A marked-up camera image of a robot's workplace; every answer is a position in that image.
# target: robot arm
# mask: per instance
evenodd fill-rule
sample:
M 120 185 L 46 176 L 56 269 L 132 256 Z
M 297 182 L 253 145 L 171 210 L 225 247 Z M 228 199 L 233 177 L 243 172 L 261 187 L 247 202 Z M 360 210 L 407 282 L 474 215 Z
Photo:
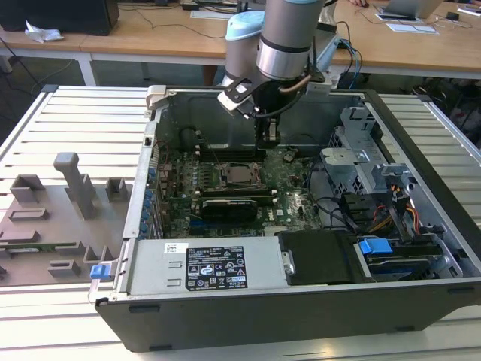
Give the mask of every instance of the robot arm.
M 268 0 L 264 17 L 252 11 L 229 21 L 223 82 L 227 89 L 219 101 L 228 111 L 255 120 L 260 147 L 279 144 L 280 115 L 302 96 L 312 76 L 322 77 L 308 64 L 324 4 L 325 0 Z

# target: sticker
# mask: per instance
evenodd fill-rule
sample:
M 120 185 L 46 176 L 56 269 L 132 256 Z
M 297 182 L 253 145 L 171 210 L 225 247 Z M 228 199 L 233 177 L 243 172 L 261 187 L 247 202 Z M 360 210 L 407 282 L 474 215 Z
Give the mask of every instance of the sticker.
M 188 243 L 166 243 L 164 248 L 164 253 L 185 253 L 189 248 Z
M 188 248 L 186 252 L 189 291 L 247 288 L 243 247 Z

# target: metal bracket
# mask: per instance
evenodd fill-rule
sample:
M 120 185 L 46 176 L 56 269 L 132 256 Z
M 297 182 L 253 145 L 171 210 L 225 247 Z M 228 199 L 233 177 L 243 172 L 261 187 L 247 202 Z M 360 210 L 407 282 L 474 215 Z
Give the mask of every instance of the metal bracket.
M 161 106 L 161 102 L 167 102 L 168 92 L 166 85 L 152 85 L 147 89 L 147 96 L 145 101 L 147 103 L 147 109 L 153 111 Z

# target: metal workbench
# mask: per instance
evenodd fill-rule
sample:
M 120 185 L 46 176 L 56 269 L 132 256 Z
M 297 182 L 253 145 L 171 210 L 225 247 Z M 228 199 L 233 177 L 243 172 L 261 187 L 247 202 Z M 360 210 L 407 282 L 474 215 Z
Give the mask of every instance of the metal workbench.
M 94 184 L 109 176 L 132 182 L 147 122 L 145 92 L 61 86 L 40 94 L 0 147 L 0 216 L 11 202 L 9 188 L 17 174 L 38 174 L 44 184 L 62 184 L 51 166 L 59 151 L 85 153 L 79 168 Z M 413 96 L 383 99 L 481 225 L 479 151 L 431 103 Z M 401 161 L 388 139 L 385 143 Z M 0 359 L 481 359 L 480 306 L 457 310 L 422 332 L 130 353 L 88 303 L 88 289 L 89 284 L 0 288 Z

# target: black component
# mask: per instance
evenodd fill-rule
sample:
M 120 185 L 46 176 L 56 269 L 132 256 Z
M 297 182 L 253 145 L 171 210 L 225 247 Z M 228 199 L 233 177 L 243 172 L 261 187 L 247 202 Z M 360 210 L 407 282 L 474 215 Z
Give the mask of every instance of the black component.
M 292 255 L 295 273 L 287 275 L 292 286 L 368 282 L 347 234 L 325 230 L 281 232 L 279 244 L 281 252 Z
M 201 6 L 196 3 L 193 3 L 193 2 L 182 3 L 182 10 L 192 11 L 192 10 L 200 10 L 200 9 L 201 9 Z
M 203 148 L 201 151 L 201 162 L 206 163 L 249 163 L 249 162 L 264 162 L 265 151 L 263 150 L 215 150 Z
M 2 0 L 0 24 L 8 32 L 24 30 L 25 20 L 43 29 L 108 35 L 119 18 L 115 0 Z
M 211 199 L 201 203 L 201 218 L 206 222 L 253 222 L 257 202 L 250 199 Z
M 349 215 L 356 224 L 372 223 L 376 202 L 371 195 L 343 193 L 339 207 L 342 213 Z
M 446 15 L 446 18 L 448 20 L 458 21 L 459 20 L 459 14 L 448 11 L 448 14 Z
M 302 208 L 302 206 L 298 208 L 298 216 L 299 216 L 299 219 L 301 220 L 304 219 L 304 209 Z
M 443 255 L 439 246 L 429 244 L 392 245 L 392 253 L 366 254 L 369 271 L 373 275 L 399 275 L 400 281 L 419 279 L 433 261 Z
M 41 92 L 43 92 L 43 93 L 54 93 L 54 92 L 57 91 L 58 88 L 59 88 L 58 85 L 45 84 L 44 87 L 42 88 Z
M 333 34 L 335 34 L 337 31 L 337 25 L 317 23 L 317 29 L 324 32 L 332 32 Z

